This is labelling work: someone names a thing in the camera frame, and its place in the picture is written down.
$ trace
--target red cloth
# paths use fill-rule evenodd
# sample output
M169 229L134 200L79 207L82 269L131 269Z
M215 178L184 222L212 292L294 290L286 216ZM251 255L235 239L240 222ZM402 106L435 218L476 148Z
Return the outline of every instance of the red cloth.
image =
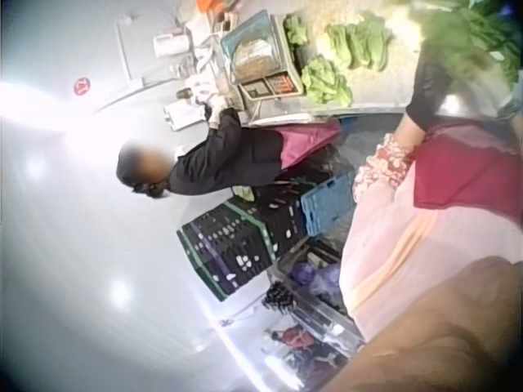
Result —
M521 157L437 135L416 151L414 206L478 207L512 218L521 208Z
M292 349L305 349L315 344L314 337L309 332L303 331L301 327L290 327L284 331L283 339L285 345Z
M332 120L322 124L276 127L274 130L284 137L281 168L286 169L333 141L342 131L342 126L338 120Z

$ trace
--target black jacket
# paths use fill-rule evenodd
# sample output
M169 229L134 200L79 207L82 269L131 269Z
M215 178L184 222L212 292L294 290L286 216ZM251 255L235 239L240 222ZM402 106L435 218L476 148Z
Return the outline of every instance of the black jacket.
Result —
M174 194L208 194L236 185L260 186L281 171L284 140L277 131L242 128L234 109L220 114L220 127L179 157L169 176Z

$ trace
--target red sign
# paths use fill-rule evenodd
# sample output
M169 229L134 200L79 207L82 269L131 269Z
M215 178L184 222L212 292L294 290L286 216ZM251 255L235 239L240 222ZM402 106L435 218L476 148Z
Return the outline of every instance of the red sign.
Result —
M87 78L80 78L74 83L74 94L83 96L91 89L91 81Z

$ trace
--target sleeve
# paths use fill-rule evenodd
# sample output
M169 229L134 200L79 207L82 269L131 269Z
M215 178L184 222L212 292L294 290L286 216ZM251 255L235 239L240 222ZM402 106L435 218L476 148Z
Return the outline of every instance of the sleeve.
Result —
M386 134L376 153L367 158L355 177L354 200L358 203L367 189L379 180L396 189L407 176L412 161L413 155L399 145L391 133Z
M210 128L204 147L191 154L186 161L185 173L188 179L196 181L214 176L239 148L241 132L242 125L236 110L223 110L218 129Z

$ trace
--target brown object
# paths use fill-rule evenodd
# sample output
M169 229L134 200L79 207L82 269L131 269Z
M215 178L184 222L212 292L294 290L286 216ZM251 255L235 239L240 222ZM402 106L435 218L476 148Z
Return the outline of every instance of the brown object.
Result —
M193 92L190 88L184 88L177 92L178 100L189 100L193 96Z

